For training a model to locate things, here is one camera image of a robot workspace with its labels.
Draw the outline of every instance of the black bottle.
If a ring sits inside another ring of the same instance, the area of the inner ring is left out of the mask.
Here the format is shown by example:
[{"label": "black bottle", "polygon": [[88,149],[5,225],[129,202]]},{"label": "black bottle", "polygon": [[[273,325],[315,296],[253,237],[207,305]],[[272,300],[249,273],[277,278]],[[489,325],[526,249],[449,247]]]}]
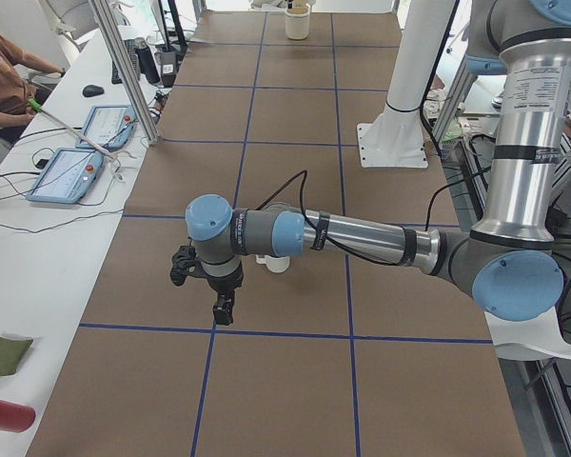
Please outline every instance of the black bottle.
[{"label": "black bottle", "polygon": [[146,44],[144,38],[135,39],[135,53],[140,60],[140,70],[146,76],[147,81],[151,84],[158,83],[161,78],[159,77],[159,72],[156,70],[152,51]]}]

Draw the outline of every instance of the person's arm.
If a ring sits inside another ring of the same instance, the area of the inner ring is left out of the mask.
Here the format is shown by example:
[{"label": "person's arm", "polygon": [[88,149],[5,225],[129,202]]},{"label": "person's arm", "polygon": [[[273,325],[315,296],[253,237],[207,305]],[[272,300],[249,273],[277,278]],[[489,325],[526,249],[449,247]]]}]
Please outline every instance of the person's arm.
[{"label": "person's arm", "polygon": [[57,67],[48,60],[45,60],[38,55],[32,54],[27,50],[23,51],[20,63],[28,67],[29,69],[42,71],[43,73],[63,74],[64,72],[64,69],[62,69],[61,67]]},{"label": "person's arm", "polygon": [[29,109],[24,114],[6,114],[0,112],[0,129],[5,127],[19,127],[26,126],[34,118],[32,109]]}]

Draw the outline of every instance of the green pillow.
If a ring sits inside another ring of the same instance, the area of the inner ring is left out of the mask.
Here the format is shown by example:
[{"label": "green pillow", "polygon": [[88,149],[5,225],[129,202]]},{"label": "green pillow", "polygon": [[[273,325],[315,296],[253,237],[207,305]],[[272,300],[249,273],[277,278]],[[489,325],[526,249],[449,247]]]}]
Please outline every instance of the green pillow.
[{"label": "green pillow", "polygon": [[34,340],[8,340],[0,337],[0,376],[9,376],[17,371],[21,359]]}]

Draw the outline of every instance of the green tip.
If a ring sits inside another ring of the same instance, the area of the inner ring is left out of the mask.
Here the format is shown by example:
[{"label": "green tip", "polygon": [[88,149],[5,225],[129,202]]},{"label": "green tip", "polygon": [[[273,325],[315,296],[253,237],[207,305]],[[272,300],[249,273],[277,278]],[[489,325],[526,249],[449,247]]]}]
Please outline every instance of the green tip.
[{"label": "green tip", "polygon": [[31,108],[36,112],[42,111],[42,105],[40,105],[37,101],[33,98],[28,99],[28,103],[30,104]]}]

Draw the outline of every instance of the brown tile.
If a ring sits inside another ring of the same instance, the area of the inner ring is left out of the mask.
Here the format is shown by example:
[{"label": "brown tile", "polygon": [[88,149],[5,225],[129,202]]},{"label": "brown tile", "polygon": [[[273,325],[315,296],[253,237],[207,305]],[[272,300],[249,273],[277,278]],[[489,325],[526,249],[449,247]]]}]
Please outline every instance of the brown tile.
[{"label": "brown tile", "polygon": [[244,141],[251,89],[174,88],[158,129],[170,140]]},{"label": "brown tile", "polygon": [[356,335],[490,339],[480,307],[445,280],[357,259],[350,267]]},{"label": "brown tile", "polygon": [[358,124],[372,124],[383,112],[386,96],[386,91],[339,90],[341,142],[344,145],[358,144]]},{"label": "brown tile", "polygon": [[391,84],[396,48],[336,48],[339,89],[381,89]]},{"label": "brown tile", "polygon": [[265,46],[257,85],[334,89],[332,48]]},{"label": "brown tile", "polygon": [[208,339],[79,328],[27,455],[187,453]]},{"label": "brown tile", "polygon": [[159,141],[147,151],[125,214],[183,215],[205,193],[232,201],[242,151],[240,144]]},{"label": "brown tile", "polygon": [[[343,148],[346,211],[350,217],[392,224],[424,224],[433,193],[446,184],[440,159],[427,169],[364,169],[357,148]],[[448,190],[432,209],[432,224],[457,224]]]},{"label": "brown tile", "polygon": [[266,45],[332,46],[330,15],[323,12],[311,14],[308,36],[304,40],[289,40],[286,37],[285,17],[280,12],[270,13],[266,20]]},{"label": "brown tile", "polygon": [[250,141],[336,144],[332,90],[256,89]]},{"label": "brown tile", "polygon": [[525,455],[491,346],[364,341],[355,349],[364,456]]},{"label": "brown tile", "polygon": [[192,43],[180,67],[176,85],[254,85],[260,46]]},{"label": "brown tile", "polygon": [[[256,208],[302,169],[308,170],[305,206],[341,214],[339,151],[330,146],[247,145],[237,205]],[[301,182],[298,178],[275,200],[298,207]]]},{"label": "brown tile", "polygon": [[399,46],[402,32],[395,14],[334,14],[336,46]]},{"label": "brown tile", "polygon": [[197,25],[193,40],[259,45],[264,25],[265,14],[262,12],[206,11]]},{"label": "brown tile", "polygon": [[355,455],[348,341],[216,336],[197,455]]},{"label": "brown tile", "polygon": [[81,322],[211,328],[215,293],[204,280],[177,288],[171,256],[187,243],[182,219],[123,218]]},{"label": "brown tile", "polygon": [[306,249],[281,274],[244,259],[233,329],[348,335],[345,260],[336,252]]}]

